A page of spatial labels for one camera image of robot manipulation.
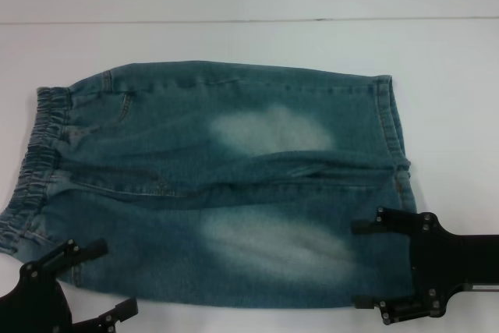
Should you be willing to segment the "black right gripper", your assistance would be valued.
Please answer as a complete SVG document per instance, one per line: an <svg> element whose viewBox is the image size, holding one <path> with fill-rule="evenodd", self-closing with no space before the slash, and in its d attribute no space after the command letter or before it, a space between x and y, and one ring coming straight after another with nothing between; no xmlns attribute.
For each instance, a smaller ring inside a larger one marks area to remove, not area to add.
<svg viewBox="0 0 499 333"><path fill-rule="evenodd" d="M435 214L414 214L379 207L372 220L351 223L353 235L395 233L410 236L414 297L385 299L353 296L356 309L378 308L383 322L442 317L460 292L498 291L498 236L457 235Z"/></svg>

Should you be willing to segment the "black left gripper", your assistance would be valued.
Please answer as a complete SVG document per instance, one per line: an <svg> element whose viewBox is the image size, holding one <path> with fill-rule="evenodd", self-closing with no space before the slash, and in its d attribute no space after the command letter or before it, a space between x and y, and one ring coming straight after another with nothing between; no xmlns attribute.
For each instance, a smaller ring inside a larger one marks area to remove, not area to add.
<svg viewBox="0 0 499 333"><path fill-rule="evenodd" d="M116 324L138 314L136 298L112 310L73 324L72 313L57 278L75 266L108 253L104 239L80 246L69 239L38 260L23 265L14 289L1 297L1 333L113 333Z"/></svg>

